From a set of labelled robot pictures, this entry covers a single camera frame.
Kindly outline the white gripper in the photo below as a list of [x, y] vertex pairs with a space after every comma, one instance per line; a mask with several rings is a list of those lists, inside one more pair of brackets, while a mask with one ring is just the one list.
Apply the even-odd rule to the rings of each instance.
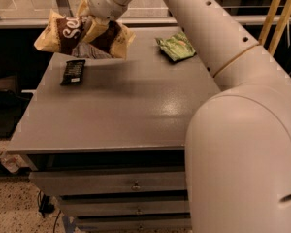
[[109, 22], [118, 20], [127, 10], [125, 5], [120, 5], [114, 0], [81, 0], [76, 16], [89, 16], [82, 40], [90, 43], [102, 35], [108, 28]]

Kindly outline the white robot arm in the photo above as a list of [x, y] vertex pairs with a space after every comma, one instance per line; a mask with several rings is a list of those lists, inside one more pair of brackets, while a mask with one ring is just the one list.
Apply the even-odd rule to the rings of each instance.
[[[89, 0], [117, 20], [132, 0]], [[215, 0], [163, 0], [219, 86], [190, 121], [194, 233], [291, 233], [291, 78]]]

